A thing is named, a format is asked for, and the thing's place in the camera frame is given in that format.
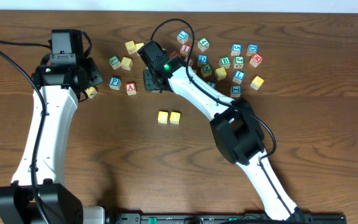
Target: white backdrop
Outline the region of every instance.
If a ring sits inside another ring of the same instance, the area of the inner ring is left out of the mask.
[[[358,13],[358,0],[0,0],[0,9]]]

